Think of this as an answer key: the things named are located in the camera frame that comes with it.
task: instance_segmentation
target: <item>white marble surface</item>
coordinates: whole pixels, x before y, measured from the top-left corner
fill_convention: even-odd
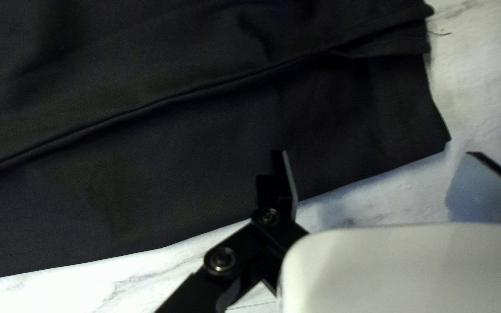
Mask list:
[[[445,151],[299,205],[311,232],[447,221],[444,198],[464,152],[501,164],[501,0],[429,0],[436,14],[426,58],[435,103],[451,132]],[[0,312],[151,313],[202,263],[205,251],[246,222],[162,249],[0,278]],[[262,285],[228,312],[277,312]]]

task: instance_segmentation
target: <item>black fabric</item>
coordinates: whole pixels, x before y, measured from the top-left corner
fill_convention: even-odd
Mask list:
[[[247,218],[440,152],[417,0],[0,0],[0,276]]]

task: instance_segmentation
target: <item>folded fabric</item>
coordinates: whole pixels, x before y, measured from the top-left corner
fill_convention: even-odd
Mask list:
[[[418,0],[0,0],[0,276],[247,218],[443,150]]]

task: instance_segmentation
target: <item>black clamp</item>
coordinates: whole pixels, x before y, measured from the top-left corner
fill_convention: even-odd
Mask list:
[[[283,257],[308,234],[295,223],[297,191],[285,151],[272,151],[273,175],[257,176],[257,206],[249,224],[204,256],[156,313],[223,313],[258,282],[275,295]]]

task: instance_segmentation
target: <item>white plastic part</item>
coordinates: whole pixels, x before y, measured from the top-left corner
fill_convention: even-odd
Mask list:
[[[309,235],[288,251],[280,284],[282,313],[501,312],[501,225]]]

